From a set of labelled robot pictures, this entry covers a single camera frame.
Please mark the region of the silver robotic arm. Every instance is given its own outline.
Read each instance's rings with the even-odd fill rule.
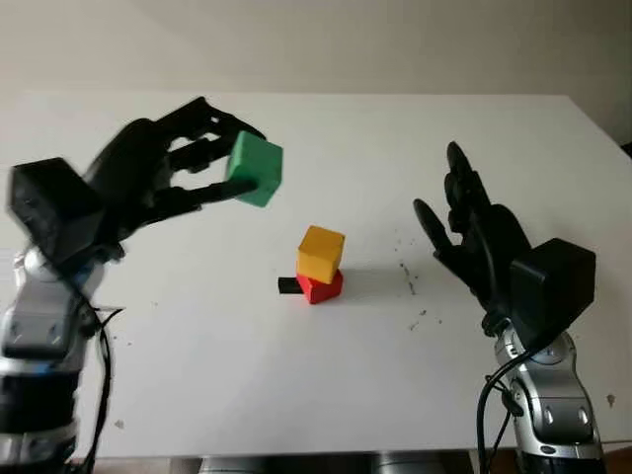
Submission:
[[[74,392],[93,322],[37,248],[15,261],[18,294],[0,323],[0,472],[66,472],[75,448]],[[79,276],[89,297],[103,265]]]
[[[448,221],[461,242],[451,243],[425,202],[416,199],[414,208],[434,256],[469,286],[485,310],[485,335],[497,339],[501,367],[488,377],[477,407],[480,472],[490,471],[494,455],[488,455],[484,430],[494,389],[513,415],[524,474],[605,472],[593,408],[565,332],[593,302],[595,254],[561,239],[531,247],[512,212],[490,202],[454,142],[447,161]]]
[[[496,342],[504,365],[524,352],[509,326]],[[577,352],[564,332],[507,373],[521,416],[513,418],[517,462],[524,473],[605,472],[593,407],[576,373]]]

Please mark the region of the robotic arm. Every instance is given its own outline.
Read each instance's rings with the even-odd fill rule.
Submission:
[[[498,389],[514,417],[523,473],[604,473],[593,408],[575,370],[573,340],[565,332],[593,302],[594,253],[560,239],[532,248],[512,212],[491,204],[478,173],[454,142],[447,147],[447,162],[448,222],[461,243],[450,242],[425,202],[416,199],[414,208],[434,256],[478,298],[486,311],[483,331],[497,338],[501,368],[488,378],[477,411],[480,472],[487,474],[491,466],[485,404]]]
[[[127,125],[82,177],[61,158],[16,166],[10,208],[32,245],[15,262],[18,295],[0,319],[0,473],[91,472],[110,390],[110,346],[89,297],[120,242],[140,227],[257,189],[256,179],[184,190],[181,170],[199,172],[228,155],[241,132],[266,138],[198,98],[158,120]],[[202,137],[211,133],[215,139]],[[176,138],[190,143],[170,151]],[[95,441],[81,466],[74,392],[87,341],[99,335],[104,392]]]

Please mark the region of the wooden block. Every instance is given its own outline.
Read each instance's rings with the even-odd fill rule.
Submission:
[[[251,180],[257,188],[237,199],[265,207],[280,186],[283,149],[247,131],[240,131],[230,153],[226,179]]]
[[[311,225],[298,247],[296,272],[323,283],[331,283],[343,256],[344,244],[343,234]]]
[[[343,290],[343,274],[340,270],[336,271],[333,281],[329,284],[305,275],[296,275],[296,279],[310,304],[317,304],[334,298]]]

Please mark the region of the red cube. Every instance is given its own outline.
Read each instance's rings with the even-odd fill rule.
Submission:
[[[340,270],[336,271],[334,279],[329,284],[308,278],[304,275],[296,275],[296,279],[310,304],[317,304],[334,298],[343,290],[343,274],[341,274]]]

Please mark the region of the white wall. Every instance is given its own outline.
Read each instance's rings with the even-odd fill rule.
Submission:
[[[0,91],[570,95],[632,140],[629,0],[0,0]]]

